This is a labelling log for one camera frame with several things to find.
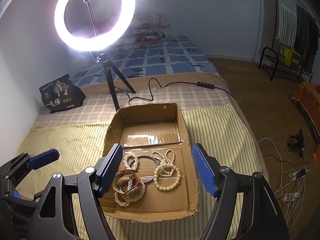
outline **wristwatch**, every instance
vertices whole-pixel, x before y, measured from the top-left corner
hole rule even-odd
[[[121,195],[125,195],[127,197],[131,197],[135,194],[137,194],[138,192],[140,192],[140,189],[142,187],[142,183],[140,182],[139,180],[139,177],[137,175],[137,170],[126,170],[126,169],[123,169],[119,172],[116,173],[116,176],[113,180],[113,183],[112,183],[112,187],[114,189],[115,192],[121,194]],[[125,191],[125,192],[121,192],[119,190],[119,187],[120,187],[120,182],[119,182],[119,179],[125,175],[132,175],[134,176],[133,178],[133,185],[132,185],[132,188]]]

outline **jewelry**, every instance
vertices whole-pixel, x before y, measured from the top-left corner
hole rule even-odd
[[[157,160],[154,157],[150,156],[150,155],[140,155],[140,156],[138,156],[138,159],[140,159],[140,158],[149,158],[149,159],[153,160],[156,163],[156,166],[158,166]],[[130,162],[129,167],[131,167],[133,163],[135,163],[135,159],[133,159],[133,161]],[[148,184],[148,183],[150,183],[152,181],[153,181],[153,178],[148,180],[148,181],[146,181],[146,182],[144,182],[144,184]]]
[[[133,157],[134,164],[131,168],[128,164],[129,157]],[[133,201],[137,201],[142,198],[143,194],[146,191],[146,185],[137,175],[137,168],[139,165],[138,157],[134,153],[128,153],[124,156],[124,166],[126,169],[121,170],[116,174],[116,177],[113,181],[113,189],[115,190],[115,202],[122,207],[127,207]],[[119,184],[119,179],[124,175],[129,175],[127,191],[122,190],[121,185]],[[119,199],[119,194],[122,196],[124,202]]]
[[[172,152],[172,160],[169,160],[169,158],[168,158],[168,153],[169,153],[169,152]],[[153,155],[154,153],[160,155],[160,156],[162,157],[162,159],[159,158],[159,157],[154,156],[154,155]],[[160,165],[166,163],[166,164],[169,164],[169,165],[168,165],[168,166],[166,165],[165,167],[171,168],[171,171],[169,172],[169,171],[166,171],[166,170],[164,169],[164,166],[163,166],[163,169],[161,169],[160,172],[159,172],[159,174],[160,174],[161,177],[167,177],[167,178],[168,178],[168,177],[172,177],[172,176],[173,176],[173,173],[174,173],[174,168],[173,168],[173,167],[174,167],[174,164],[173,164],[173,162],[174,162],[174,158],[175,158],[175,154],[174,154],[174,151],[173,151],[173,150],[168,149],[168,150],[165,152],[164,156],[163,156],[160,152],[158,152],[158,151],[153,151],[153,152],[151,153],[151,156],[154,157],[155,159],[159,160],[159,161],[160,161]]]
[[[173,154],[172,160],[169,160],[169,158],[167,157],[168,152],[170,152],[170,151],[171,151],[172,154]],[[157,154],[159,154],[159,155],[162,157],[162,159],[160,159],[159,157],[155,157],[157,160],[160,161],[160,165],[156,167],[155,172],[154,172],[154,176],[153,176],[153,177],[154,177],[154,178],[153,178],[153,181],[154,181],[154,184],[155,184],[156,188],[159,189],[159,190],[163,190],[163,191],[166,191],[166,190],[169,191],[169,190],[171,190],[171,189],[174,189],[174,188],[179,184],[179,182],[180,182],[181,172],[180,172],[179,168],[177,168],[177,167],[173,164],[174,157],[175,157],[173,150],[168,149],[168,150],[165,152],[164,156],[161,155],[161,154],[160,154],[159,152],[157,152],[157,151],[153,151],[153,152],[151,153],[151,156],[153,156],[154,153],[157,153]],[[165,170],[166,168],[171,168],[171,171],[170,171],[170,172],[166,171],[166,170]],[[159,178],[159,177],[171,177],[175,171],[177,172],[177,177],[176,177],[175,183],[173,183],[173,184],[170,185],[169,187],[161,187],[160,184],[159,184],[159,182],[158,182],[158,178]]]

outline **yellow striped sheet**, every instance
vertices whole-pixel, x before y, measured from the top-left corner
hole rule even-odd
[[[103,154],[104,138],[109,122],[70,124],[45,127],[35,124],[19,147],[19,153],[38,155],[51,148],[60,153],[59,160],[31,171],[18,185],[17,191],[27,198],[42,191],[51,176],[61,172],[64,176],[77,174],[94,165]]]
[[[235,172],[251,175],[254,171],[262,171],[253,139],[231,105],[194,109],[183,111],[182,113],[185,118],[191,146],[195,143],[201,143],[208,155],[216,157],[221,165],[229,166]],[[91,153],[97,159],[102,154],[101,143],[103,143],[103,138],[101,138],[100,143],[97,142],[99,147],[95,148],[99,154]],[[72,150],[69,155],[74,157],[74,152]],[[73,158],[72,161],[74,162],[73,164],[69,163],[69,158],[65,159],[57,167],[59,169],[55,169],[54,172],[65,169],[63,166],[72,165],[77,167],[77,172],[74,173],[79,173],[85,167],[93,165],[93,163],[84,164],[83,158]],[[44,180],[39,177],[34,177],[34,179],[36,179],[36,184]],[[158,223],[132,223],[109,216],[106,216],[106,218],[117,240],[199,240],[215,203],[215,199],[206,193],[200,179],[199,190],[199,211],[193,217]],[[74,197],[74,205],[79,234],[82,238],[87,239],[77,196]],[[241,207],[242,195],[238,194],[228,239],[236,235]]]

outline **tripod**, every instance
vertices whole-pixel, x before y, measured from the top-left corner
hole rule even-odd
[[[87,4],[87,6],[88,6],[90,19],[91,19],[93,30],[94,30],[94,35],[98,36],[97,27],[96,27],[96,24],[95,24],[93,15],[92,15],[91,7],[90,7],[90,1],[91,0],[83,0],[83,2],[85,2]],[[108,83],[108,87],[109,87],[109,92],[110,92],[110,94],[112,96],[112,100],[113,100],[113,103],[115,105],[115,108],[116,108],[116,110],[119,110],[120,106],[119,106],[118,97],[117,97],[117,94],[116,94],[115,85],[113,84],[111,69],[116,73],[116,75],[122,80],[122,82],[127,86],[127,88],[129,88],[129,90],[132,93],[136,93],[136,91],[129,84],[129,82],[126,80],[126,78],[120,72],[120,70],[112,63],[112,61],[110,60],[110,58],[108,57],[108,55],[105,52],[97,51],[96,56],[97,56],[96,57],[96,61],[99,60],[102,63],[103,72],[106,75],[107,83]]]

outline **blue checkered bedsheet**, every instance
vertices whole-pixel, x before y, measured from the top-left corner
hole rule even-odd
[[[166,42],[160,45],[108,55],[126,78],[182,72],[218,74],[215,66],[186,36],[168,37]],[[119,79],[113,71],[112,76],[114,80]],[[90,67],[82,69],[72,79],[72,83],[78,87],[105,81],[105,75],[94,61]]]

